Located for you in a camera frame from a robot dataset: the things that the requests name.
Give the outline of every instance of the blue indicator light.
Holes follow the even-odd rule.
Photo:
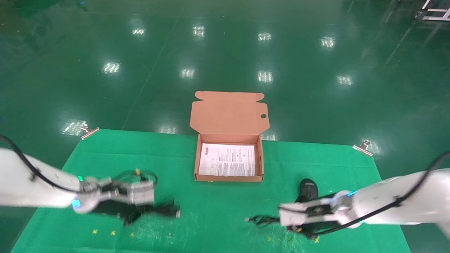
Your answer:
[[[352,191],[351,193],[347,194],[347,197],[350,197],[352,195],[354,195],[356,193],[356,191]]]
[[[80,208],[81,207],[81,202],[79,199],[75,199],[72,201],[72,207],[73,208]]]

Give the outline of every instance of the table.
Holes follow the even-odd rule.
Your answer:
[[[264,141],[262,183],[194,180],[196,136],[102,129],[80,141],[63,170],[103,178],[135,168],[159,178],[156,202],[175,198],[179,219],[144,216],[130,227],[115,217],[39,208],[13,253],[314,253],[410,252],[399,226],[362,224],[318,243],[278,224],[258,229],[244,219],[278,215],[303,178],[319,194],[357,190],[380,180],[374,160],[351,146]]]

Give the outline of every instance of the cart wheel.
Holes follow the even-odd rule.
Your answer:
[[[416,12],[416,14],[414,14],[414,19],[417,19],[420,16],[420,14],[422,14],[421,11]]]

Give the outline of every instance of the instruction paper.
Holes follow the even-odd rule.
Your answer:
[[[203,143],[200,175],[255,176],[255,147]]]

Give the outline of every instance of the metal cart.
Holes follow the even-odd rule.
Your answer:
[[[422,9],[414,14],[414,19],[418,18],[422,12],[444,12],[442,17],[430,17],[425,16],[422,20],[437,20],[437,21],[450,21],[450,8],[449,9],[427,9],[427,5],[430,3],[430,0],[427,0],[425,4],[422,6]]]

